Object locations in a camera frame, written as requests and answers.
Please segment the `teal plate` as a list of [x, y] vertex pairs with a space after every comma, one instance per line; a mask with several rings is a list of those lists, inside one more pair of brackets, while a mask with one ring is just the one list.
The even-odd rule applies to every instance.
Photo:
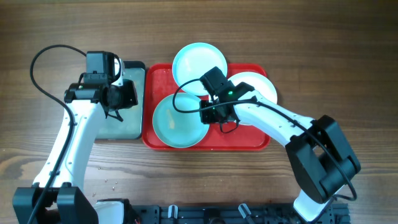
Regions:
[[221, 51], [211, 44], [196, 42], [186, 45], [177, 53], [172, 63], [172, 75], [180, 87], [200, 78], [213, 67], [218, 67], [227, 76], [228, 66]]
[[152, 126], [156, 136], [166, 145], [187, 148], [198, 144], [208, 133], [210, 126], [203, 124], [198, 112], [181, 113], [199, 107], [200, 99], [188, 93], [165, 97], [156, 106]]

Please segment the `white plate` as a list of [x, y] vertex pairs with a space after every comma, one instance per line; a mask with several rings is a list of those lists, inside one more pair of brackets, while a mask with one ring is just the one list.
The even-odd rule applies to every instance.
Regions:
[[230, 78], [234, 86], [237, 86], [241, 82], [247, 83], [254, 87], [264, 98], [277, 104], [277, 91], [271, 81], [264, 75], [255, 72], [241, 72], [237, 73]]

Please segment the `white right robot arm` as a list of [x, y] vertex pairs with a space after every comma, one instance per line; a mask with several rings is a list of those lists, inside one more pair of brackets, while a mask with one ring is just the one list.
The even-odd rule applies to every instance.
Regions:
[[361, 170], [360, 162], [340, 125], [324, 115], [313, 119], [293, 113], [262, 96], [257, 90], [228, 91], [214, 101], [200, 103], [203, 123], [242, 121], [261, 130], [282, 145], [288, 155], [295, 180], [301, 188], [293, 203], [297, 215], [314, 222], [351, 183]]

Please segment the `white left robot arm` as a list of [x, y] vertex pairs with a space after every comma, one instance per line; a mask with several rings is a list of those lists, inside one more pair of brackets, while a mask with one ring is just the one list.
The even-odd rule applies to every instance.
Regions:
[[110, 111], [137, 105], [131, 80], [73, 83], [51, 153], [31, 187], [17, 188], [12, 204], [19, 223], [126, 223], [134, 219], [127, 199], [92, 205], [83, 193], [88, 159]]

